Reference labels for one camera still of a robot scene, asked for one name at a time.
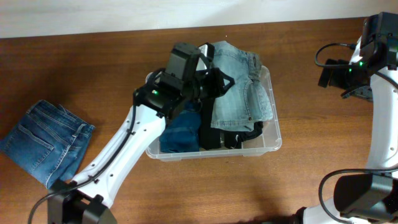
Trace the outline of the light blue jeans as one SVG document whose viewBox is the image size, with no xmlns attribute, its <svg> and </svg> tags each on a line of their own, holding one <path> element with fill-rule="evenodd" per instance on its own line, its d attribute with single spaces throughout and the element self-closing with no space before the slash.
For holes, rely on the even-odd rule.
<svg viewBox="0 0 398 224">
<path fill-rule="evenodd" d="M 234 85 L 224 96 L 215 99 L 211 127 L 225 131 L 253 131 L 254 123 L 273 118 L 268 94 L 261 83 L 260 57 L 226 41 L 213 45 L 213 65 L 233 78 Z"/>
</svg>

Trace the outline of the teal blue garment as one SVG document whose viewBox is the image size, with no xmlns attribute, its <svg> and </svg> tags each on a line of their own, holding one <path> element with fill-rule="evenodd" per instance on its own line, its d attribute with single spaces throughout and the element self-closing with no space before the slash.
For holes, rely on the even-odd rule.
<svg viewBox="0 0 398 224">
<path fill-rule="evenodd" d="M 163 153 L 199 151 L 198 130 L 201 126 L 201 104 L 188 102 L 184 110 L 167 126 L 159 138 Z"/>
</svg>

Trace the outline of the black garment with logo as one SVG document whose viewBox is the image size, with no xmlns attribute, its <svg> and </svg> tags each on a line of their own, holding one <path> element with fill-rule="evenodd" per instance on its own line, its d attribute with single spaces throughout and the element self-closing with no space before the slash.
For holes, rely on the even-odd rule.
<svg viewBox="0 0 398 224">
<path fill-rule="evenodd" d="M 220 149 L 241 149 L 245 141 L 242 132 L 225 131 L 212 128 L 212 112 L 215 99 L 205 100 L 201 109 L 201 126 L 198 131 L 199 145 L 205 150 Z"/>
</svg>

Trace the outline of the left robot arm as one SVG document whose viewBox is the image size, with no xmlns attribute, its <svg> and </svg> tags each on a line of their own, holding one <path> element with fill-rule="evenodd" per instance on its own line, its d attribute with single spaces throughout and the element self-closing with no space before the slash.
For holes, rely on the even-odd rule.
<svg viewBox="0 0 398 224">
<path fill-rule="evenodd" d="M 96 158 L 67 184 L 56 181 L 47 195 L 51 224 L 116 223 L 110 208 L 119 188 L 144 151 L 189 101 L 223 96 L 234 79 L 212 64 L 215 48 L 179 42 L 167 66 L 149 74 L 133 93 L 122 126 Z"/>
</svg>

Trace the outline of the black garment taped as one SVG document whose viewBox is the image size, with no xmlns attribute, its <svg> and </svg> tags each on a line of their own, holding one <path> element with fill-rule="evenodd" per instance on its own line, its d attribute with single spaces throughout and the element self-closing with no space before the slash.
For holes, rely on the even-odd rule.
<svg viewBox="0 0 398 224">
<path fill-rule="evenodd" d="M 237 140 L 244 142 L 244 141 L 255 139 L 262 134 L 263 127 L 264 127 L 264 123 L 262 121 L 255 122 L 252 131 L 238 132 Z"/>
</svg>

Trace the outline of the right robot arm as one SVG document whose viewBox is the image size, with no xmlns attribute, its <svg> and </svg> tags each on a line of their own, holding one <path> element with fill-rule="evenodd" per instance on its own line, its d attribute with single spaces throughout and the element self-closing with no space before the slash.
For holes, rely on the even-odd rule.
<svg viewBox="0 0 398 224">
<path fill-rule="evenodd" d="M 319 86 L 335 86 L 373 104 L 366 167 L 330 172 L 318 187 L 319 205 L 303 207 L 289 223 L 397 223 L 397 14 L 380 12 L 363 22 L 349 61 L 328 59 Z"/>
</svg>

